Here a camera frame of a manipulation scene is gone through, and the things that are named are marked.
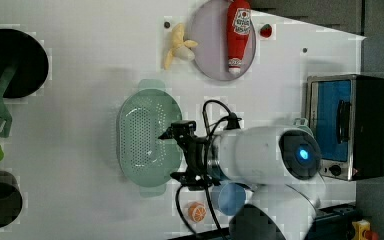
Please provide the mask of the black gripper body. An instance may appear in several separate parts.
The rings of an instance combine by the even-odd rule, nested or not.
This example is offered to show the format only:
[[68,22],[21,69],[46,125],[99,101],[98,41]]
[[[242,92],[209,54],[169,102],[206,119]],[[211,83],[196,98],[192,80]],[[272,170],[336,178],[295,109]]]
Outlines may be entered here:
[[178,181],[190,191],[205,190],[211,186],[219,186],[220,180],[212,177],[204,159],[209,150],[209,138],[195,134],[196,122],[180,120],[173,122],[160,136],[160,140],[174,139],[183,152],[186,170],[172,172],[170,177]]

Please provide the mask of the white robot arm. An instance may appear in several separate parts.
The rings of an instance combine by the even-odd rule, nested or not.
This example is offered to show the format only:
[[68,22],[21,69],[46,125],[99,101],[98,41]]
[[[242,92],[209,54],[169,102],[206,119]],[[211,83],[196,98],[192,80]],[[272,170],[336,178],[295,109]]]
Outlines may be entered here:
[[194,191],[224,181],[252,191],[229,221],[232,240],[305,240],[325,192],[322,154],[313,134],[296,125],[257,126],[195,135],[196,123],[171,124],[187,168],[171,177]]

